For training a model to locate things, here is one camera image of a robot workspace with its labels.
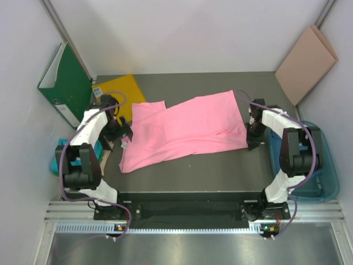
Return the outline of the pink t shirt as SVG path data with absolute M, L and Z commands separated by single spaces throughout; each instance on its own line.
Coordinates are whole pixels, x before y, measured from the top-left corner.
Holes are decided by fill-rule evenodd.
M 195 97 L 167 108 L 164 101 L 132 105 L 132 140 L 122 173 L 188 155 L 246 149 L 247 131 L 232 91 Z

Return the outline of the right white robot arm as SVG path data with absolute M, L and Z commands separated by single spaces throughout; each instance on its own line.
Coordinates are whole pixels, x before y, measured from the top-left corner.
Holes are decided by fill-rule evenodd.
M 246 125 L 248 149 L 260 145 L 267 128 L 281 139 L 280 170 L 262 191 L 261 202 L 257 205 L 259 215 L 268 219 L 277 213 L 277 204 L 286 202 L 295 188 L 305 184 L 314 172 L 322 169 L 322 135 L 318 127 L 307 127 L 282 109 L 267 107 L 263 99 L 249 104 L 250 122 Z

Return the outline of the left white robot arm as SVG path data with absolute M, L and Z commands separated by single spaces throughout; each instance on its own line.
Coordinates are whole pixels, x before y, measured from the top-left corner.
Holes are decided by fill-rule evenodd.
M 125 94 L 111 91 L 104 93 L 99 102 L 89 103 L 76 134 L 55 150 L 62 197 L 71 202 L 91 200 L 105 204 L 113 219 L 124 215 L 125 206 L 118 201 L 119 192 L 103 180 L 94 146 L 101 142 L 104 149 L 110 150 L 111 141 L 132 140 L 130 124 L 123 116 L 115 117 L 115 111 L 126 102 Z

